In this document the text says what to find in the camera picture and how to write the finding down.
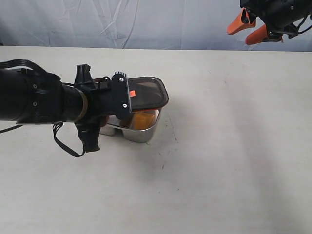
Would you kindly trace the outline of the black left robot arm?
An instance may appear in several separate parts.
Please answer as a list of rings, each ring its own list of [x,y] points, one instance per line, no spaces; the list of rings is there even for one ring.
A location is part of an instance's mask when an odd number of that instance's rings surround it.
[[[108,77],[94,79],[90,66],[79,65],[72,84],[28,60],[12,60],[0,65],[0,119],[24,125],[51,125],[56,144],[80,157],[99,151],[98,138],[107,117],[115,112]],[[73,123],[82,143],[77,153],[61,142],[57,133],[64,123]]]

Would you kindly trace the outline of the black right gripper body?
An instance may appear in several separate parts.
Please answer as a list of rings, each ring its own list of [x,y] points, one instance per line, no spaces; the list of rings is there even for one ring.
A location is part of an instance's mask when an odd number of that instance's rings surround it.
[[[249,9],[267,26],[268,31],[286,34],[289,39],[309,31],[300,31],[306,19],[312,18],[311,0],[241,0],[240,7]]]

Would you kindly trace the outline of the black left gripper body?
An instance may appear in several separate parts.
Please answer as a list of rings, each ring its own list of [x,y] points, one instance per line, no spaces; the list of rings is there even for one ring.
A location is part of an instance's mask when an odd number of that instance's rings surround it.
[[[87,64],[78,65],[75,82],[62,83],[60,96],[62,112],[59,126],[64,123],[75,125],[84,153],[100,150],[100,129],[114,112],[111,80],[109,77],[93,79],[90,69]]]

